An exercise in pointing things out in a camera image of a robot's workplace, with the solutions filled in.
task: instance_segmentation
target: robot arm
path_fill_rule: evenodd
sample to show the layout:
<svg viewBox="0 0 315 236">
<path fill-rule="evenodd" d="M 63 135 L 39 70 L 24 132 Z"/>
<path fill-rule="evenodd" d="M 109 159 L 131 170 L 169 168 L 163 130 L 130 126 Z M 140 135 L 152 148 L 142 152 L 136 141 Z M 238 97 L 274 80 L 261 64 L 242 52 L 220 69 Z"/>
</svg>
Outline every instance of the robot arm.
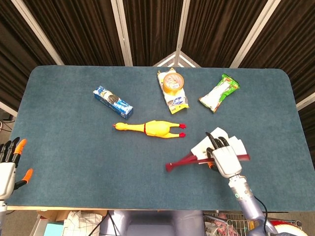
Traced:
<svg viewBox="0 0 315 236">
<path fill-rule="evenodd" d="M 23 139 L 18 145 L 20 138 L 0 144 L 0 236 L 3 228 L 7 206 L 5 201 L 14 190 L 27 184 L 32 177 L 33 169 L 29 169 L 25 177 L 15 183 L 16 169 L 27 140 Z"/>
<path fill-rule="evenodd" d="M 259 226 L 249 232 L 249 236 L 293 236 L 288 233 L 278 234 L 275 227 L 267 220 L 262 213 L 258 201 L 252 193 L 245 176 L 241 176 L 242 166 L 233 150 L 224 137 L 215 139 L 211 134 L 209 137 L 214 150 L 207 148 L 208 157 L 213 157 L 220 174 L 229 179 L 229 186 L 239 202 L 246 219 L 257 220 Z"/>
</svg>

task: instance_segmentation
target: brown curtain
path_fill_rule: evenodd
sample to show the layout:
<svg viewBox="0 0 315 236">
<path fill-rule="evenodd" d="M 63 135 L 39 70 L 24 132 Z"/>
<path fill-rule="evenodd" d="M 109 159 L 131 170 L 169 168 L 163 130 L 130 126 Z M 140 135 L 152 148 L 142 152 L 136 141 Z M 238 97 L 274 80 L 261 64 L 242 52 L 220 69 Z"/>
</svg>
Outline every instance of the brown curtain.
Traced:
<svg viewBox="0 0 315 236">
<path fill-rule="evenodd" d="M 176 51 L 183 0 L 124 0 L 135 66 L 152 66 Z"/>
<path fill-rule="evenodd" d="M 315 102 L 301 109 L 299 115 L 315 167 Z"/>
<path fill-rule="evenodd" d="M 315 92 L 315 0 L 283 0 L 240 67 L 280 68 L 296 102 Z"/>
<path fill-rule="evenodd" d="M 0 1 L 0 101 L 18 110 L 31 71 L 55 64 L 9 0 Z"/>
<path fill-rule="evenodd" d="M 229 67 L 267 0 L 192 0 L 182 51 L 201 67 Z"/>
<path fill-rule="evenodd" d="M 124 65 L 111 1 L 24 1 L 67 65 Z"/>
</svg>

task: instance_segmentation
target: rubber chicken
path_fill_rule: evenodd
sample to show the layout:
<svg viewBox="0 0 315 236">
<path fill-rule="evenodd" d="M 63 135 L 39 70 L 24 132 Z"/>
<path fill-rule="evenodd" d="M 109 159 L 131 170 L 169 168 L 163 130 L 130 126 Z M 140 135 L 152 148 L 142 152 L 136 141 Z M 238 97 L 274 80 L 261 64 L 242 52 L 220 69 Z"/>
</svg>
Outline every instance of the rubber chicken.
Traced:
<svg viewBox="0 0 315 236">
<path fill-rule="evenodd" d="M 144 124 L 126 124 L 126 123 L 116 123 L 113 125 L 118 130 L 134 130 L 145 133 L 148 136 L 156 136 L 164 139 L 185 137 L 185 133 L 172 134 L 170 133 L 170 127 L 180 127 L 182 129 L 186 128 L 185 124 L 176 124 L 167 121 L 150 121 Z"/>
</svg>

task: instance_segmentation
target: blue tablecloth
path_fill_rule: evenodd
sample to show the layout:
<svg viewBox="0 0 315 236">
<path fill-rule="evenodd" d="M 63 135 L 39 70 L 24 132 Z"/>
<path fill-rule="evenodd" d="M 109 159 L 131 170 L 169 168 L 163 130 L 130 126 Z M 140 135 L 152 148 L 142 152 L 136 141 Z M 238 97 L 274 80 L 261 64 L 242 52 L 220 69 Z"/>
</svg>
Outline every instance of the blue tablecloth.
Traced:
<svg viewBox="0 0 315 236">
<path fill-rule="evenodd" d="M 190 108 L 171 115 L 156 67 L 40 66 L 32 74 L 12 138 L 27 138 L 14 192 L 15 206 L 125 209 L 239 209 L 228 180 L 207 165 L 167 173 L 221 127 L 250 154 L 243 172 L 271 211 L 315 210 L 315 172 L 288 76 L 278 69 L 176 68 L 185 79 Z M 197 100 L 226 73 L 240 83 L 215 114 Z M 102 85 L 134 107 L 128 123 L 185 123 L 185 138 L 161 139 L 117 131 L 122 117 L 94 98 Z"/>
</svg>

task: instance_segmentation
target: white robotic hand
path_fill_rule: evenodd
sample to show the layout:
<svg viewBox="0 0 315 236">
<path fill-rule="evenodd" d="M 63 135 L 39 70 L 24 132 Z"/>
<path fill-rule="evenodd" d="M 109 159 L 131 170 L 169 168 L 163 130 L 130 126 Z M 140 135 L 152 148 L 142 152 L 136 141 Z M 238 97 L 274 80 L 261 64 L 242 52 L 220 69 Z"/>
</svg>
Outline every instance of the white robotic hand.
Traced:
<svg viewBox="0 0 315 236">
<path fill-rule="evenodd" d="M 15 183 L 16 168 L 24 146 L 27 143 L 23 139 L 19 144 L 20 138 L 0 144 L 0 236 L 3 228 L 6 212 L 5 200 L 7 200 L 14 190 L 27 184 L 32 177 L 33 169 L 29 169 L 21 181 Z"/>
<path fill-rule="evenodd" d="M 233 148 L 228 144 L 224 137 L 215 139 L 211 134 L 206 132 L 209 137 L 214 150 L 207 148 L 208 157 L 213 157 L 218 171 L 224 178 L 230 178 L 238 175 L 242 171 L 242 166 L 237 158 Z"/>
</svg>

